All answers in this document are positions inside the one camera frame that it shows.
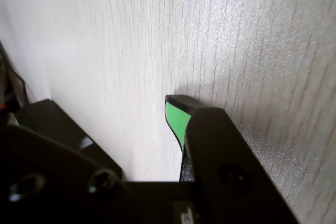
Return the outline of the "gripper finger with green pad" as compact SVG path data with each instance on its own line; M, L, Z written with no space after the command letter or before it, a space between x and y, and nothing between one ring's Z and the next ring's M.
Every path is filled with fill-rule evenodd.
M182 151L180 182L194 181L184 138L190 118L197 108L203 106L197 99L187 95L168 94L165 96L165 119Z

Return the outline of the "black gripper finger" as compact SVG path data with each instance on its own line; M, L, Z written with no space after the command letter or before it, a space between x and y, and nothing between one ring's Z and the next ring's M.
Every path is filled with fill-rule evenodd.
M198 108L185 146L206 223L297 223L223 109Z

